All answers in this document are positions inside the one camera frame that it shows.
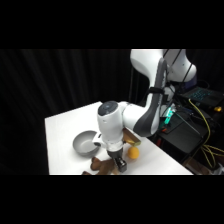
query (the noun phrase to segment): wire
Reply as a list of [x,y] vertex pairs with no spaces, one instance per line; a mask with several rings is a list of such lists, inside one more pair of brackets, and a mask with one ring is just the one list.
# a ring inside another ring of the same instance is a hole
[[211,137],[211,130],[210,130],[210,127],[209,127],[209,125],[208,125],[208,122],[207,122],[207,120],[205,119],[205,117],[204,117],[204,115],[202,114],[202,112],[191,102],[191,100],[189,99],[189,102],[190,102],[190,104],[198,111],[198,113],[203,117],[203,119],[204,119],[204,121],[205,121],[205,123],[206,123],[206,125],[207,125],[207,128],[208,128],[208,137],[207,137],[207,139],[206,139],[206,141],[204,142],[204,144],[203,145],[205,145],[207,142],[208,142],[208,140],[210,139],[210,137]]
[[170,103],[168,104],[166,110],[163,112],[163,115],[166,113],[166,111],[170,108],[170,106],[173,104],[173,100],[170,101]]
[[177,60],[177,58],[179,57],[180,52],[181,52],[182,50],[183,50],[183,49],[180,49],[180,50],[179,50],[179,52],[178,52],[178,54],[177,54],[176,58],[174,59],[174,61],[173,61],[173,63],[172,63],[172,66],[173,66],[173,65],[174,65],[174,63],[176,62],[176,60]]
[[163,55],[164,58],[166,57],[166,54],[168,53],[169,50],[170,50],[170,49],[167,49],[167,50],[166,50],[165,54]]
[[184,77],[184,79],[183,79],[181,85],[182,85],[182,84],[184,83],[184,81],[186,80],[186,78],[187,78],[187,76],[188,76],[188,73],[189,73],[190,70],[191,70],[192,65],[193,65],[193,64],[190,65],[190,67],[189,67],[189,69],[188,69],[188,71],[187,71],[187,74],[185,75],[185,77]]
[[175,92],[172,90],[172,88],[169,86],[169,88],[171,89],[171,91],[175,94]]
[[[223,152],[223,153],[224,153],[224,151],[221,150],[221,149],[215,148],[215,147],[213,147],[213,146],[206,145],[206,143],[208,142],[208,140],[209,140],[210,137],[211,137],[211,130],[210,130],[210,127],[209,127],[209,125],[208,125],[208,122],[207,122],[206,118],[204,117],[204,115],[202,114],[202,112],[198,109],[198,107],[196,107],[196,106],[191,102],[190,99],[189,99],[189,102],[190,102],[190,104],[196,109],[196,111],[202,116],[203,120],[205,121],[205,123],[206,123],[206,125],[207,125],[207,128],[208,128],[208,137],[207,137],[206,141],[204,142],[204,144],[202,145],[201,149],[202,149],[202,152],[203,152],[204,155],[205,155],[205,158],[206,158],[206,160],[207,160],[209,166],[210,166],[211,168],[214,168],[214,167],[216,166],[216,161],[215,161],[215,157],[214,157],[214,155],[217,155],[217,156],[224,156],[224,155],[213,153],[213,152],[211,151],[211,149],[215,149],[215,150],[221,151],[221,152]],[[207,157],[207,155],[206,155],[206,152],[208,152],[208,153],[211,154],[212,159],[213,159],[213,162],[214,162],[214,166],[211,165],[211,163],[210,163],[210,161],[209,161],[209,159],[208,159],[208,157]]]
[[191,120],[191,122],[196,126],[196,124],[195,124],[195,122],[192,120],[192,118],[191,118],[191,114],[189,114],[189,112],[187,112],[187,111],[184,111],[184,110],[178,110],[177,111],[178,113],[185,113],[185,114],[187,114],[188,115],[188,118]]

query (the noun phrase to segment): table surface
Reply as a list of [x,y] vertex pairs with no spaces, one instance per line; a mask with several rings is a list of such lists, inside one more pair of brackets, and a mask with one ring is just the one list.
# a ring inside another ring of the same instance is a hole
[[[98,102],[45,119],[50,175],[81,175],[83,171],[97,173],[90,169],[91,158],[79,156],[72,143],[81,132],[99,131],[97,110],[101,104]],[[123,175],[192,175],[147,138],[137,137],[142,141],[138,146],[140,156],[137,160],[127,157],[130,145],[124,145],[123,158],[128,170]],[[100,160],[110,159],[102,148],[96,157]]]

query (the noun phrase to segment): metal bowl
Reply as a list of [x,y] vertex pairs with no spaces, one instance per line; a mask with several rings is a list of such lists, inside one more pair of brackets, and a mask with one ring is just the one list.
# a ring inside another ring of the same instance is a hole
[[96,155],[100,148],[92,142],[96,134],[95,131],[86,131],[74,139],[73,148],[80,156],[93,158]]

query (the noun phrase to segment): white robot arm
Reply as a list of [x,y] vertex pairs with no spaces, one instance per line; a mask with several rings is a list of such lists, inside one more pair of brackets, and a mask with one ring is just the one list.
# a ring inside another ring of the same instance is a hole
[[145,107],[127,102],[106,102],[98,109],[98,133],[93,142],[107,150],[120,172],[127,169],[123,154],[123,129],[128,128],[141,137],[150,137],[159,127],[160,109],[167,81],[167,62],[163,49],[133,49],[133,67],[149,78],[150,86]]
[[195,77],[197,72],[195,65],[188,61],[186,56],[186,49],[164,49],[164,59],[167,62],[167,84],[164,89],[166,99],[163,100],[160,115],[161,117],[167,117],[169,110],[167,107],[171,107],[172,111],[175,111],[175,105],[172,104],[172,100],[175,94],[175,87],[170,84],[170,81],[189,82]]

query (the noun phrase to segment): black background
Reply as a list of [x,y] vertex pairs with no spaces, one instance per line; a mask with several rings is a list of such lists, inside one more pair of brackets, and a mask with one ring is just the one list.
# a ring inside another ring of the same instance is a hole
[[[46,117],[98,101],[138,103],[149,81],[132,73],[130,52],[1,49],[0,172],[48,174]],[[187,49],[187,56],[199,79],[224,92],[224,49]]]

